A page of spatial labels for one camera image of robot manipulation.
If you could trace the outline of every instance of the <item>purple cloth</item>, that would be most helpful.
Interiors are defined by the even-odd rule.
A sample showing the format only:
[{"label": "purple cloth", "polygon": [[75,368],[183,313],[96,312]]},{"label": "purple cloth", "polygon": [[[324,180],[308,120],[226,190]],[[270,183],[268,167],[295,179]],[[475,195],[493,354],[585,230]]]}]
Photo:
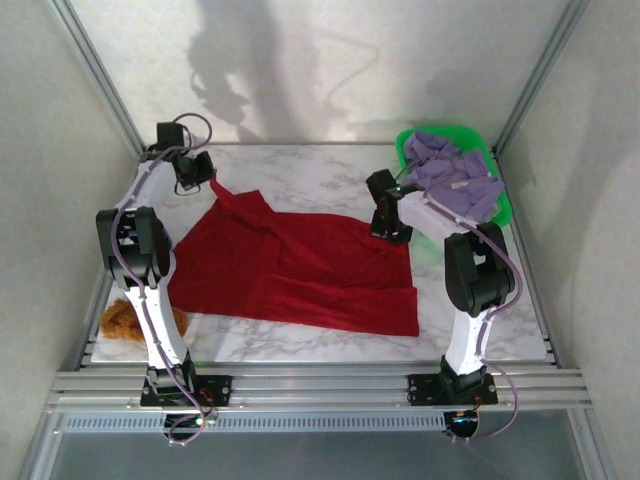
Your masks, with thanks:
[{"label": "purple cloth", "polygon": [[461,154],[446,138],[422,131],[414,132],[403,150],[409,171],[403,185],[421,185],[434,200],[476,222],[494,215],[504,183],[491,176],[481,150]]}]

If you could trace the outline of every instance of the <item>green basket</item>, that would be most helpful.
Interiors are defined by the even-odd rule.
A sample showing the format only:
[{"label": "green basket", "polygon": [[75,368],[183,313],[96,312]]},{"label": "green basket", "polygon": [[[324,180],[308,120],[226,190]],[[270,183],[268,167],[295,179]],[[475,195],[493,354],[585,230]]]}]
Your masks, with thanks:
[{"label": "green basket", "polygon": [[[444,137],[450,140],[451,143],[453,143],[456,147],[459,147],[463,152],[479,148],[480,150],[482,150],[484,159],[487,162],[487,168],[491,172],[491,175],[493,175],[494,177],[500,177],[500,174],[498,173],[498,167],[496,166],[493,158],[491,157],[491,154],[489,153],[487,144],[484,143],[484,140],[478,132],[467,127],[433,126],[412,128],[410,130],[402,132],[396,138],[396,150],[398,151],[398,158],[400,160],[400,166],[402,168],[405,168],[407,166],[407,159],[404,157],[403,150],[404,143],[416,130],[421,130],[432,135]],[[498,197],[497,208],[498,213],[496,213],[491,220],[501,227],[506,227],[511,221],[512,214],[511,203],[509,203],[509,198],[507,198],[507,192],[503,191]]]}]

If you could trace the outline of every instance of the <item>brown stuffed toy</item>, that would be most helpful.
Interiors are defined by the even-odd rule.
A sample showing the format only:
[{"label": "brown stuffed toy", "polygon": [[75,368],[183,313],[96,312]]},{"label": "brown stuffed toy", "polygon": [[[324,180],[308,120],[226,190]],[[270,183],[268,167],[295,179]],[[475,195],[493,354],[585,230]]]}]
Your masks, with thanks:
[{"label": "brown stuffed toy", "polygon": [[[189,319],[182,310],[173,308],[173,318],[181,337],[187,332]],[[107,338],[133,340],[144,342],[144,335],[136,311],[127,300],[117,299],[113,305],[107,308],[100,319],[102,333]]]}]

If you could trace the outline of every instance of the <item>red cloth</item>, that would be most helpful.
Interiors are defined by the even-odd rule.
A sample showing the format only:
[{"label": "red cloth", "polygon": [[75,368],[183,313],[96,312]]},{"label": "red cloth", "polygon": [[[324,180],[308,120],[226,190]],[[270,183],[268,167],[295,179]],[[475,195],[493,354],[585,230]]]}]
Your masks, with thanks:
[{"label": "red cloth", "polygon": [[169,284],[188,312],[418,335],[409,251],[332,214],[274,212],[215,180],[213,207],[175,248]]}]

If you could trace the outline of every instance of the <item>marble tabletop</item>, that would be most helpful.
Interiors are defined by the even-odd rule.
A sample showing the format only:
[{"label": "marble tabletop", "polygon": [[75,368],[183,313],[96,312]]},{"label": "marble tabletop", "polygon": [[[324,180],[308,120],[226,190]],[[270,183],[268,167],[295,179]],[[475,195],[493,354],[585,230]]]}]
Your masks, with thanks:
[{"label": "marble tabletop", "polygon": [[[390,145],[217,146],[209,149],[218,179],[234,193],[258,189],[276,211],[329,212],[369,222],[374,205],[365,179],[374,171],[398,171]],[[174,244],[211,207],[208,185],[193,196],[167,190],[156,208]],[[520,265],[506,228],[509,255]],[[190,315],[185,336],[195,361],[209,362],[412,362],[436,360],[446,351],[454,307],[444,286],[441,248],[414,233],[409,245],[418,290],[419,337],[351,333],[304,325],[219,315]],[[108,304],[124,297],[113,287]],[[487,357],[543,360],[546,349],[528,289],[521,301],[496,318]],[[98,334],[91,361],[145,362],[146,346]]]}]

